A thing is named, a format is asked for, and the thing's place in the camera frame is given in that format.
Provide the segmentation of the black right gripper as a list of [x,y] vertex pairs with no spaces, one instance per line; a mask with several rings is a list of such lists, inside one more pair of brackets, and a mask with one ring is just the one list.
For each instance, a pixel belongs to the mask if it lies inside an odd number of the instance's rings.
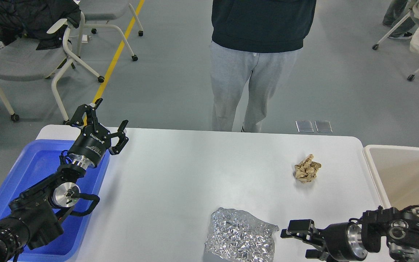
[[336,223],[316,229],[312,219],[290,220],[281,238],[295,238],[303,242],[325,242],[327,250],[308,249],[306,259],[327,261],[329,255],[337,261],[363,261],[368,255],[362,241],[362,228],[354,222]]

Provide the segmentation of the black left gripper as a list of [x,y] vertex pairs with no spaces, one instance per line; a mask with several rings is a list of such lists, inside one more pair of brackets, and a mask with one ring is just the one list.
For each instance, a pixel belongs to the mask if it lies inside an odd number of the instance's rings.
[[[91,168],[98,166],[107,149],[111,155],[117,155],[129,141],[126,136],[128,120],[123,120],[115,133],[111,133],[108,128],[99,123],[96,111],[102,101],[103,98],[98,98],[94,103],[82,104],[77,108],[72,118],[67,120],[67,126],[85,126],[68,150],[68,156],[72,160],[75,158],[88,159],[90,162],[88,166]],[[115,146],[111,146],[112,138],[119,139]]]

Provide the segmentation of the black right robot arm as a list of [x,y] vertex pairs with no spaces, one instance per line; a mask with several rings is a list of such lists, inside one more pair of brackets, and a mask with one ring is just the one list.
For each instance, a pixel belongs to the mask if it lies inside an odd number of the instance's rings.
[[313,246],[305,257],[326,262],[363,261],[369,253],[380,252],[385,237],[392,260],[419,262],[419,205],[401,210],[378,207],[324,229],[316,228],[312,219],[293,219],[280,237]]

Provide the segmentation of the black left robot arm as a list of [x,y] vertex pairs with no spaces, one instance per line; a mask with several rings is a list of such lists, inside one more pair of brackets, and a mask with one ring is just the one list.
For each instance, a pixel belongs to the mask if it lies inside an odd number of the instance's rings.
[[0,262],[17,261],[25,247],[48,245],[63,234],[61,225],[68,216],[89,215],[99,203],[99,196],[82,193],[76,182],[88,168],[98,167],[107,151],[117,155],[129,141],[128,120],[115,133],[99,123],[96,111],[102,101],[79,106],[67,121],[81,131],[72,147],[60,153],[56,172],[9,203],[10,214],[0,219]]

